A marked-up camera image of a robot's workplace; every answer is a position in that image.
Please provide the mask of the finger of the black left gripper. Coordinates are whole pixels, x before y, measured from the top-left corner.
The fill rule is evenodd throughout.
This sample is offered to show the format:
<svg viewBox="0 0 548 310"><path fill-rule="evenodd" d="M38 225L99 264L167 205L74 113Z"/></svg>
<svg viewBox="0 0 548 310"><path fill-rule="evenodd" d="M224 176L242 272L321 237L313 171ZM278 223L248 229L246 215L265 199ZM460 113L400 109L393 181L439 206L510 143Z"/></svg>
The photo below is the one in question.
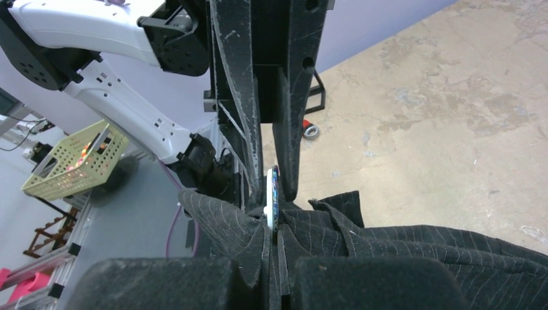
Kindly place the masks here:
<svg viewBox="0 0 548 310"><path fill-rule="evenodd" d="M328 10L328 1L288 1L273 121L281 192L288 202L296 198L299 188L302 122Z"/></svg>
<svg viewBox="0 0 548 310"><path fill-rule="evenodd" d="M228 124L222 126L246 173L248 205L263 200L260 113L253 72L251 1L210 1L216 96Z"/></svg>

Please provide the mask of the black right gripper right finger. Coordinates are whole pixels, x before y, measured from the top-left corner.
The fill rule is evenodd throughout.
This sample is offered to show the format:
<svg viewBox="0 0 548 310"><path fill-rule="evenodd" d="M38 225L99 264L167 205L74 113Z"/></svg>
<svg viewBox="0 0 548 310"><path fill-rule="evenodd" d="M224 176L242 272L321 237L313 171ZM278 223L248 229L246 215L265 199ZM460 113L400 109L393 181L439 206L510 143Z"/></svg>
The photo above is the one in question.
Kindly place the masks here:
<svg viewBox="0 0 548 310"><path fill-rule="evenodd" d="M282 309L470 309L433 259L312 257L288 229L277 249Z"/></svg>

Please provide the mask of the dark pinstriped button shirt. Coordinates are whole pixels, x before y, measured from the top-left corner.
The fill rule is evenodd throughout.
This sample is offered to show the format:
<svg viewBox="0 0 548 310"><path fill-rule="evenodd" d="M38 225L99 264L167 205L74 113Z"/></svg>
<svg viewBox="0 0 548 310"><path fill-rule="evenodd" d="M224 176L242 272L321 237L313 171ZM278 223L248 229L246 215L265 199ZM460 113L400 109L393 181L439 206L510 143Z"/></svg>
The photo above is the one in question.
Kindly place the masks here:
<svg viewBox="0 0 548 310"><path fill-rule="evenodd" d="M259 288L262 309L282 309L277 237L260 207L243 211L228 202L184 190L179 202L223 258L235 260ZM311 201L311 209L279 203L288 229L312 257L404 257L439 261L456 279L470 309L546 309L547 256L480 233L431 225L366 227L357 191Z"/></svg>

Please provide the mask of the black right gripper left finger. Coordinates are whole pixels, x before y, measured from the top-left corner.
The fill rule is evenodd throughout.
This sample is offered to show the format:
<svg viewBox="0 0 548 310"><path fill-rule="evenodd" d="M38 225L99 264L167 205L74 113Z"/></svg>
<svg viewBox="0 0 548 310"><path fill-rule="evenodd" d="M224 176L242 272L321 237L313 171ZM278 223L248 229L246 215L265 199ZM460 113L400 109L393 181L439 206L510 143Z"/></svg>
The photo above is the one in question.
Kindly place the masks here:
<svg viewBox="0 0 548 310"><path fill-rule="evenodd" d="M66 309L262 309L259 288L230 258L111 258L92 265Z"/></svg>

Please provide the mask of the round metal pin brooch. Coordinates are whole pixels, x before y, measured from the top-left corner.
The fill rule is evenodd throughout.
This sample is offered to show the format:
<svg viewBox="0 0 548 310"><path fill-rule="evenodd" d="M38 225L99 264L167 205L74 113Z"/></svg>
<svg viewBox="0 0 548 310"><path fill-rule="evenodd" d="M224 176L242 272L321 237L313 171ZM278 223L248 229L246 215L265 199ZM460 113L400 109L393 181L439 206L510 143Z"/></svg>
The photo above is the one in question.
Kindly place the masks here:
<svg viewBox="0 0 548 310"><path fill-rule="evenodd" d="M266 205L263 209L271 235L276 235L279 221L279 168L272 166L267 171Z"/></svg>

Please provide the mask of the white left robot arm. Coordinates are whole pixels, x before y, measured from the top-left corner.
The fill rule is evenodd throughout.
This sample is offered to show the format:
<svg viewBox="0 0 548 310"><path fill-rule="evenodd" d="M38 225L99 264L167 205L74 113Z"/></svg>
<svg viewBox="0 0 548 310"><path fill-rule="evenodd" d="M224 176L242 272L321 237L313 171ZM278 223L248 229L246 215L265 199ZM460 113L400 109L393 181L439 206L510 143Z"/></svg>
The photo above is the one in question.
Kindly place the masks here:
<svg viewBox="0 0 548 310"><path fill-rule="evenodd" d="M230 176L203 138L161 113L104 54L165 72L211 76L204 97L263 203L261 126L273 125L282 192L298 189L302 121L333 1L2 1L1 48L29 81L86 104L195 185L226 198Z"/></svg>

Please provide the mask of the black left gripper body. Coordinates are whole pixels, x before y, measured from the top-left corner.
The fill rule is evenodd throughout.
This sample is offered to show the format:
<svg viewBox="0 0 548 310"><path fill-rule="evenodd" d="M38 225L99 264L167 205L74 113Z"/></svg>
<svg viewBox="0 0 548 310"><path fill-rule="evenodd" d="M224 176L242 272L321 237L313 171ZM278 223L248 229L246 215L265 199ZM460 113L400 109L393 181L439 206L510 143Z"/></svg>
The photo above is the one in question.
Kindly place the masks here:
<svg viewBox="0 0 548 310"><path fill-rule="evenodd" d="M329 10L333 9L334 2L328 2ZM207 18L211 29L211 79L212 91L217 100L209 3L210 1L207 3ZM251 1L253 72L256 79L260 124L273 123L275 120L275 108L279 102L279 69L284 53L282 41L285 38L284 22L287 21L287 12L288 1ZM218 109L222 111L219 102L218 105Z"/></svg>

